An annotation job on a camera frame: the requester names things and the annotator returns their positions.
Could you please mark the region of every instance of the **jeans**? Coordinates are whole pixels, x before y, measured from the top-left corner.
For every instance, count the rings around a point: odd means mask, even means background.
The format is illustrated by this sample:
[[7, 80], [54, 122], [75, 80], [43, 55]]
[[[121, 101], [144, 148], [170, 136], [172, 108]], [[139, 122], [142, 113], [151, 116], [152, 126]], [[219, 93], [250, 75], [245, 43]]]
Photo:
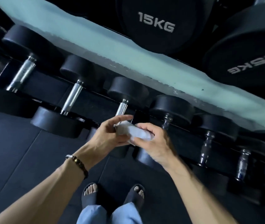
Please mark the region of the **jeans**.
[[77, 224], [142, 224], [139, 212], [130, 202], [117, 208], [107, 220], [107, 211], [100, 205], [88, 205], [78, 217]]

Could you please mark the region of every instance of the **light blue wall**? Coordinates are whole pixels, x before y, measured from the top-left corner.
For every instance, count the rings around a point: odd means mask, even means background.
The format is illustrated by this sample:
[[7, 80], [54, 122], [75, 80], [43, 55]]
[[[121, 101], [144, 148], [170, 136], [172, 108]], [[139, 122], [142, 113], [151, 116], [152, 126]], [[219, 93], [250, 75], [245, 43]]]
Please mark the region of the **light blue wall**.
[[161, 87], [171, 86], [173, 95], [183, 91], [265, 127], [265, 100], [246, 91], [217, 83], [201, 71], [146, 51], [130, 39], [65, 13], [44, 0], [0, 0], [0, 7], [13, 19], [148, 76], [160, 82]]

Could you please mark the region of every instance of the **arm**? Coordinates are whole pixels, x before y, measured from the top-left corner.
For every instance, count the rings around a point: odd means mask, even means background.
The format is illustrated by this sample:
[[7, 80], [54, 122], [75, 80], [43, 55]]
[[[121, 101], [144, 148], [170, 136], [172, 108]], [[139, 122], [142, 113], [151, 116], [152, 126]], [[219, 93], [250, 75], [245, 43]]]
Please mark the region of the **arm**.
[[134, 144], [144, 148], [170, 174], [193, 224], [237, 223], [178, 158], [166, 131], [150, 123], [139, 123], [137, 126], [151, 131], [155, 137], [152, 141], [134, 138]]
[[[103, 122], [92, 139], [74, 153], [86, 170], [100, 162], [114, 147], [126, 144], [129, 136], [116, 135], [114, 124], [132, 117], [116, 116]], [[71, 159], [65, 160], [54, 173], [0, 213], [0, 224], [57, 223], [84, 177], [83, 171]]]

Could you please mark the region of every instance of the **hand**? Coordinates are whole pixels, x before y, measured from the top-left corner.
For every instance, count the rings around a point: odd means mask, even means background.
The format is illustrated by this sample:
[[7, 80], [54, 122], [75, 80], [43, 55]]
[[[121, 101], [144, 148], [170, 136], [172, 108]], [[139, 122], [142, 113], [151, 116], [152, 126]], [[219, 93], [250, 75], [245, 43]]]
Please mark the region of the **hand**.
[[145, 141], [141, 138], [135, 137], [134, 144], [138, 147], [144, 148], [146, 152], [164, 168], [169, 166], [171, 158], [176, 156], [173, 144], [167, 132], [162, 128], [151, 123], [138, 123], [137, 127], [148, 130], [154, 134], [151, 141]]
[[128, 145], [130, 136], [116, 135], [114, 125], [125, 120], [133, 119], [132, 115], [115, 116], [104, 121], [97, 129], [93, 137], [73, 155], [78, 157], [85, 168], [89, 170], [99, 163], [115, 147]]

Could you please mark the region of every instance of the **white cloth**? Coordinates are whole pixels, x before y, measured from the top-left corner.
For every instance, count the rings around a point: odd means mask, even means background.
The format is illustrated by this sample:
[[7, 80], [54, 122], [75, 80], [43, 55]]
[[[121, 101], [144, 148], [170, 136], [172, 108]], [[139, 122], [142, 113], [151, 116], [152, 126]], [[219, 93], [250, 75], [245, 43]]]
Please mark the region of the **white cloth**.
[[126, 134], [130, 136], [130, 139], [127, 142], [132, 145], [134, 145], [133, 144], [134, 137], [139, 137], [146, 141], [151, 141], [154, 138], [154, 135], [149, 131], [140, 129], [128, 121], [122, 121], [119, 124], [117, 124], [115, 127], [117, 135]]

